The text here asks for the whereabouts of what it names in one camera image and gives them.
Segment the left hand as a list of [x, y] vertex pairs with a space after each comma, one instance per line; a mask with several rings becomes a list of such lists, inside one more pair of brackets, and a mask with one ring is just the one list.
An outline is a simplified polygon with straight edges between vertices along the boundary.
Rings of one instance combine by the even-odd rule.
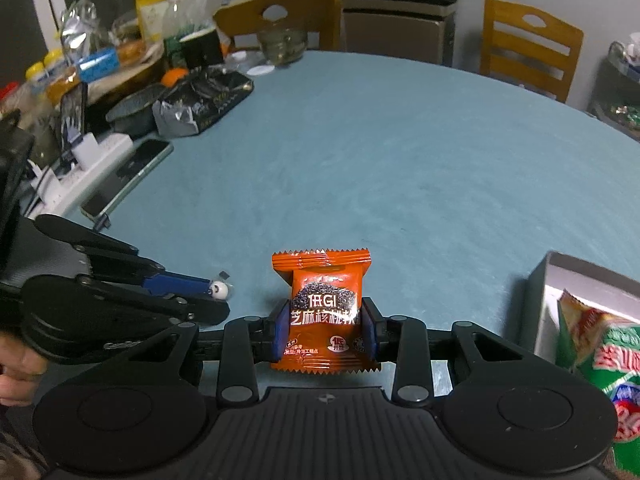
[[48, 361], [8, 332], [0, 336], [0, 401], [3, 406], [27, 406], [34, 400]]

